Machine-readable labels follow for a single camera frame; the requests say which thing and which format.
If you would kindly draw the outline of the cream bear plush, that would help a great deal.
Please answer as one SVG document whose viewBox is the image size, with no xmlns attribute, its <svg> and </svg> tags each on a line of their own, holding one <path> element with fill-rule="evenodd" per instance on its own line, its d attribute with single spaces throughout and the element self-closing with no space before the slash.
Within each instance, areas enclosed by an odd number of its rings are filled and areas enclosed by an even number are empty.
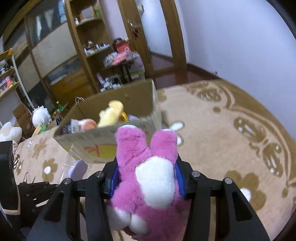
<svg viewBox="0 0 296 241">
<path fill-rule="evenodd" d="M 21 140 L 23 130 L 19 126 L 13 126 L 9 121 L 3 125 L 0 131 L 0 142 L 12 141 L 13 154 L 16 153 L 18 143 Z"/>
</svg>

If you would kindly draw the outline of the green frog toy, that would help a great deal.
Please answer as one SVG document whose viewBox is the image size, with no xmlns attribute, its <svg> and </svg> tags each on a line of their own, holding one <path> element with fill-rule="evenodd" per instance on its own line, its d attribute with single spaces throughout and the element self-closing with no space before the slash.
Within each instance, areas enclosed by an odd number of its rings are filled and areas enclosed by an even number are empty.
<svg viewBox="0 0 296 241">
<path fill-rule="evenodd" d="M 48 130 L 47 126 L 43 123 L 39 124 L 35 131 L 34 131 L 34 135 L 38 135 L 38 134 L 41 134 L 41 133 L 44 133 Z"/>
</svg>

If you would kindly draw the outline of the small cluttered side table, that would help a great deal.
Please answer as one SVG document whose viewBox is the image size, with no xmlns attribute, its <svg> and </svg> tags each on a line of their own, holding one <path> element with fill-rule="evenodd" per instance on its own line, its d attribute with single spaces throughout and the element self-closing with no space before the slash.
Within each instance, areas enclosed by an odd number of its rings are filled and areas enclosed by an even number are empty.
<svg viewBox="0 0 296 241">
<path fill-rule="evenodd" d="M 145 79 L 145 67 L 136 51 L 113 52 L 105 57 L 105 69 L 119 69 L 121 79 L 127 83 Z"/>
</svg>

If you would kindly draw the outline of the wooden door with glass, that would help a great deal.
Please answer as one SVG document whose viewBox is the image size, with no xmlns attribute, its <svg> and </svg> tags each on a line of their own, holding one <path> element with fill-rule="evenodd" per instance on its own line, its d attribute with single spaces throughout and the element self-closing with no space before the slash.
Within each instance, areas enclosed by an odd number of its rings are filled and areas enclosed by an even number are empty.
<svg viewBox="0 0 296 241">
<path fill-rule="evenodd" d="M 128 40 L 153 77 L 187 69 L 184 40 L 174 1 L 118 1 Z"/>
</svg>

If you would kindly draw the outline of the pink white plush toy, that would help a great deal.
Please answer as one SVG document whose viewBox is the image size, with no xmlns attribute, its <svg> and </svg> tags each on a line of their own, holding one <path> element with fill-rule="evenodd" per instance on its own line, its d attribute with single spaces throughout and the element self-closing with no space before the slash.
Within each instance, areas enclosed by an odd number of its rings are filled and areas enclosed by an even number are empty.
<svg viewBox="0 0 296 241">
<path fill-rule="evenodd" d="M 106 206 L 110 228 L 134 240 L 179 240 L 190 203 L 177 181 L 177 134 L 159 130 L 148 143 L 140 128 L 124 125 L 115 139 L 119 185 Z"/>
</svg>

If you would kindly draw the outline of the wooden wardrobe cabinet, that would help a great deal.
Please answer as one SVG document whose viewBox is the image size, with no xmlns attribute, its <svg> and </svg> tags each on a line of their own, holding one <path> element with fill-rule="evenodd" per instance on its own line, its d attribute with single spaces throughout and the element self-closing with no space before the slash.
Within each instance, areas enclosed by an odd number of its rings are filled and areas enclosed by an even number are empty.
<svg viewBox="0 0 296 241">
<path fill-rule="evenodd" d="M 6 28 L 1 39 L 12 50 L 23 87 L 22 102 L 52 111 L 70 108 L 93 89 L 79 58 L 66 16 L 65 1 L 1 1 Z"/>
</svg>

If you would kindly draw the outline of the lavender packaged plush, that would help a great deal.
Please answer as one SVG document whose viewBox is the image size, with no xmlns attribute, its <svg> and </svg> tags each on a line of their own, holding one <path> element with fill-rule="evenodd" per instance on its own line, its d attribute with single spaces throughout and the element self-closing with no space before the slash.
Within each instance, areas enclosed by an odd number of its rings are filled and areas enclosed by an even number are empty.
<svg viewBox="0 0 296 241">
<path fill-rule="evenodd" d="M 85 151 L 77 142 L 74 142 L 68 151 L 66 161 L 62 165 L 62 175 L 60 183 L 65 178 L 73 181 L 82 180 L 87 177 L 91 170 L 95 158 Z"/>
</svg>

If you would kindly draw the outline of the wooden corner shelf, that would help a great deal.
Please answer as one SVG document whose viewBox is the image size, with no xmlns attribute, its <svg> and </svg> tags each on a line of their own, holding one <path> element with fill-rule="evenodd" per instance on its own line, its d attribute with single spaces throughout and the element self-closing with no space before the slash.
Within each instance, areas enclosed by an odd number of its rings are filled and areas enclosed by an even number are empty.
<svg viewBox="0 0 296 241">
<path fill-rule="evenodd" d="M 94 93 L 102 86 L 98 80 L 118 74 L 122 77 L 121 67 L 106 67 L 103 61 L 114 51 L 107 11 L 103 1 L 74 0 L 64 1 L 70 34 L 82 68 Z"/>
</svg>

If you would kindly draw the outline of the purple round plush doll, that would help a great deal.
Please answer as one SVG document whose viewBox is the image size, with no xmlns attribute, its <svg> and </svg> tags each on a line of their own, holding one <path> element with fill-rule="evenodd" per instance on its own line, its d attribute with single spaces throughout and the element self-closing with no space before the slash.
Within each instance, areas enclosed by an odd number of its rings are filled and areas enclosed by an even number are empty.
<svg viewBox="0 0 296 241">
<path fill-rule="evenodd" d="M 128 117 L 128 121 L 138 121 L 139 120 L 138 117 L 131 115 L 131 114 L 129 114 L 127 117 Z"/>
</svg>

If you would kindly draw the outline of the yellow plush toy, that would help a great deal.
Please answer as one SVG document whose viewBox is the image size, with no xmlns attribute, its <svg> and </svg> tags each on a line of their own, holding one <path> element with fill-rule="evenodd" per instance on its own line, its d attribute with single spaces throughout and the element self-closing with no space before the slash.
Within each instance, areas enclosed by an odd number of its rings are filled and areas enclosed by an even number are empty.
<svg viewBox="0 0 296 241">
<path fill-rule="evenodd" d="M 100 120 L 98 128 L 112 126 L 118 122 L 128 122 L 127 114 L 124 112 L 124 105 L 119 100 L 112 100 L 108 103 L 108 108 L 99 113 Z"/>
</svg>

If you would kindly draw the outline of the white spiky plush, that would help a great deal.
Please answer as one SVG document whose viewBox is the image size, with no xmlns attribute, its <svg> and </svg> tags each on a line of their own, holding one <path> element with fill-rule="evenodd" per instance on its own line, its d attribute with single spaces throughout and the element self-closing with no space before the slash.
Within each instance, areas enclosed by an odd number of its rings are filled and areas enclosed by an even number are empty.
<svg viewBox="0 0 296 241">
<path fill-rule="evenodd" d="M 52 119 L 48 112 L 48 109 L 45 108 L 43 105 L 33 110 L 32 124 L 35 128 L 37 128 L 39 124 L 47 125 L 51 121 Z"/>
</svg>

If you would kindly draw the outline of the white ladder shelf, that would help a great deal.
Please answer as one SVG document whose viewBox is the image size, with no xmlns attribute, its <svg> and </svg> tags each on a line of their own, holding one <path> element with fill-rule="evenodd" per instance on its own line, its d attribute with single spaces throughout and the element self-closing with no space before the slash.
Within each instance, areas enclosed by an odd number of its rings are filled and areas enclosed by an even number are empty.
<svg viewBox="0 0 296 241">
<path fill-rule="evenodd" d="M 23 96 L 26 99 L 27 105 L 30 106 L 30 108 L 34 108 L 34 105 L 20 77 L 12 48 L 1 52 L 1 63 L 4 64 L 1 68 L 1 101 L 11 92 L 16 91 L 17 88 L 20 88 Z"/>
</svg>

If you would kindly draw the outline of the cardboard storage box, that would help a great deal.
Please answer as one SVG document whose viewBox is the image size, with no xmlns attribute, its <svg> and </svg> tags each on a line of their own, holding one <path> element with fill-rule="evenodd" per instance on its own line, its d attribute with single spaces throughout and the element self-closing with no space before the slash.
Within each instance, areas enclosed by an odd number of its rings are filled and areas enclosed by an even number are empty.
<svg viewBox="0 0 296 241">
<path fill-rule="evenodd" d="M 66 133 L 66 127 L 72 120 L 92 119 L 98 123 L 99 113 L 106 110 L 110 101 L 113 100 L 123 104 L 127 121 L 120 118 L 114 125 Z M 114 135 L 123 125 L 134 125 L 140 128 L 148 141 L 151 140 L 155 131 L 162 128 L 162 115 L 152 79 L 135 81 L 113 90 L 100 92 L 74 104 L 55 131 L 54 139 L 66 151 L 77 143 L 95 159 L 95 162 L 106 163 L 115 157 L 117 144 Z"/>
</svg>

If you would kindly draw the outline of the black tissue pack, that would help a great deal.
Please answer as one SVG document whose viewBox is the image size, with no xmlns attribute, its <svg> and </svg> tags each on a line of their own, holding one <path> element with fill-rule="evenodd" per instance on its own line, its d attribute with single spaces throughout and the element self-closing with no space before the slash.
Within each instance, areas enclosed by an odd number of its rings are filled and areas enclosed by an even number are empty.
<svg viewBox="0 0 296 241">
<path fill-rule="evenodd" d="M 71 128 L 71 124 L 67 124 L 65 126 L 62 127 L 61 129 L 61 135 L 67 135 L 72 133 L 72 128 Z"/>
</svg>

